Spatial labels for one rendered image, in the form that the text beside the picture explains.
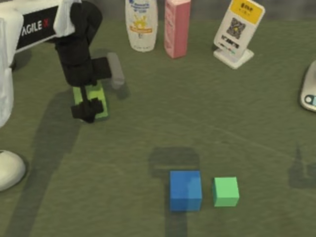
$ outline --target white sign stand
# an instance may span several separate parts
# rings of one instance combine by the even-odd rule
[[[252,0],[232,0],[214,39],[214,57],[232,69],[249,61],[254,53],[247,47],[264,14]]]

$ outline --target white rounded object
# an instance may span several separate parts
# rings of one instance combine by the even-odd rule
[[[11,188],[23,178],[26,167],[15,153],[0,151],[0,191]]]

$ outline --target white device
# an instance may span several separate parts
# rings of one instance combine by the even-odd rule
[[[254,53],[247,47],[264,14],[252,0],[232,0],[214,39],[214,56],[233,69],[249,61]]]
[[[13,0],[0,3],[0,128],[13,109],[13,82],[10,65],[14,55],[52,38],[71,35],[71,6],[81,0]],[[21,180],[22,159],[0,151],[0,191]]]
[[[300,103],[303,108],[316,112],[316,61],[306,71]]]
[[[125,20],[131,47],[139,52],[152,51],[158,30],[157,0],[125,0]]]

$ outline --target small green block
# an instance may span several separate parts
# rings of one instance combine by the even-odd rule
[[[102,84],[100,81],[97,82],[96,86],[88,85],[85,87],[88,99],[91,100],[93,98],[98,98],[103,105],[103,112],[99,113],[95,116],[95,119],[101,119],[107,117],[108,114],[108,108],[107,108],[107,102],[104,94],[104,90],[102,87]],[[74,93],[74,99],[75,99],[75,104],[79,104],[82,102],[82,96],[80,92],[80,88],[78,87],[73,87],[73,93]]]
[[[213,199],[215,207],[236,206],[239,201],[237,178],[214,178]]]

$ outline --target red letter x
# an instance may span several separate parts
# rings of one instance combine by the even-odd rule
[[[43,26],[44,27],[48,27],[48,18],[44,19]]]

